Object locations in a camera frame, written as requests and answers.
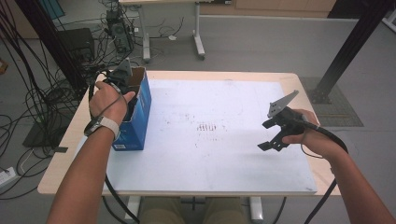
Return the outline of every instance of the white board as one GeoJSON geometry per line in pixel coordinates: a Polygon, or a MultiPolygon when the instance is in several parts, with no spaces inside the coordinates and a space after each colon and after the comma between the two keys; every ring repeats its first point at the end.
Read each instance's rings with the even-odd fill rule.
{"type": "Polygon", "coordinates": [[[185,195],[313,194],[317,191],[299,145],[277,152],[257,145],[279,83],[150,80],[152,105],[145,148],[111,150],[107,167],[116,190],[185,195]]]}

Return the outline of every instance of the black pole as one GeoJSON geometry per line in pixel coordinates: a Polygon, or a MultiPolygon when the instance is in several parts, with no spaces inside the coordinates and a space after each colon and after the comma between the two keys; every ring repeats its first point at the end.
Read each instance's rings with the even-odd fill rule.
{"type": "Polygon", "coordinates": [[[15,2],[35,29],[35,32],[46,46],[52,58],[61,68],[64,76],[78,95],[78,99],[81,100],[88,85],[78,70],[78,62],[70,57],[66,47],[59,39],[50,16],[40,5],[39,0],[15,0],[15,2]]]}
{"type": "Polygon", "coordinates": [[[393,0],[372,1],[370,6],[361,15],[343,47],[338,51],[332,64],[315,89],[308,91],[309,99],[313,104],[328,104],[328,96],[335,83],[343,75],[349,64],[361,50],[361,47],[373,33],[378,24],[387,14],[393,0]]]}

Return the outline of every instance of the hand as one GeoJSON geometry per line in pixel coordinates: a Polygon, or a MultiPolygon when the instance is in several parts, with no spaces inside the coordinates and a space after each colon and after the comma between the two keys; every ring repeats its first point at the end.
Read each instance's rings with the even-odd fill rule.
{"type": "Polygon", "coordinates": [[[103,113],[102,116],[116,121],[120,126],[127,111],[127,104],[134,97],[134,92],[130,91],[120,97],[120,94],[112,86],[103,81],[97,81],[95,86],[99,90],[90,100],[91,114],[97,117],[103,113]]]}
{"type": "MultiPolygon", "coordinates": [[[[319,123],[313,112],[303,109],[294,109],[294,111],[305,115],[305,117],[308,119],[308,122],[319,126],[319,123]]],[[[329,160],[338,152],[345,152],[329,137],[309,128],[306,128],[302,134],[283,137],[282,142],[285,144],[303,144],[311,151],[319,154],[326,160],[329,160]]]]}

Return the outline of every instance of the table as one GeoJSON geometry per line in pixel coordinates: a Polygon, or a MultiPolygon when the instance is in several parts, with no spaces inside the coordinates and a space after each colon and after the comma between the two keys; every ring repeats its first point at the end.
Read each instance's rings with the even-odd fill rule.
{"type": "MultiPolygon", "coordinates": [[[[174,79],[174,80],[242,80],[242,81],[261,81],[261,82],[277,82],[282,87],[285,94],[294,90],[300,93],[290,103],[292,108],[304,108],[313,111],[311,104],[304,93],[303,86],[301,85],[298,77],[294,74],[277,74],[277,73],[236,73],[236,72],[184,72],[184,71],[148,71],[148,80],[161,80],[161,79],[174,79]]],[[[88,112],[88,99],[87,94],[82,100],[76,115],[68,127],[64,139],[60,147],[68,147],[65,153],[55,153],[52,161],[44,174],[39,186],[38,191],[43,194],[55,194],[59,188],[64,175],[75,157],[76,150],[80,139],[83,136],[82,130],[85,128],[86,123],[90,119],[88,112]]],[[[309,166],[316,182],[317,192],[315,195],[323,195],[328,186],[333,180],[333,175],[330,170],[330,165],[325,160],[315,160],[307,158],[309,166]]],[[[179,192],[133,192],[129,190],[119,191],[121,195],[178,195],[179,192]]],[[[184,192],[186,196],[205,195],[202,192],[184,192]]],[[[220,196],[265,196],[276,195],[276,193],[268,192],[210,192],[210,195],[220,196]]],[[[279,192],[277,195],[285,195],[285,192],[279,192]]],[[[339,189],[336,188],[332,195],[340,195],[339,189]]]]}
{"type": "Polygon", "coordinates": [[[148,63],[150,60],[150,52],[149,52],[149,33],[146,30],[145,24],[145,11],[144,7],[153,5],[153,4],[180,4],[180,3],[191,3],[194,4],[194,12],[193,15],[195,17],[195,30],[193,30],[193,38],[195,41],[195,46],[198,51],[198,55],[204,59],[205,58],[205,50],[202,44],[201,36],[199,34],[199,15],[200,15],[200,3],[197,0],[120,0],[121,5],[133,5],[136,6],[137,13],[139,14],[140,26],[143,33],[143,61],[148,63]]]}

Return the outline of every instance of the electrical outlet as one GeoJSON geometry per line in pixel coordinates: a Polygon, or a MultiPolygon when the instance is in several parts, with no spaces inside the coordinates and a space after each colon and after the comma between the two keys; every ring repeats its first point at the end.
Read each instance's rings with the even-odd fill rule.
{"type": "Polygon", "coordinates": [[[13,181],[14,179],[18,178],[15,174],[14,168],[9,167],[6,171],[0,173],[0,188],[8,184],[9,182],[13,181]]]}

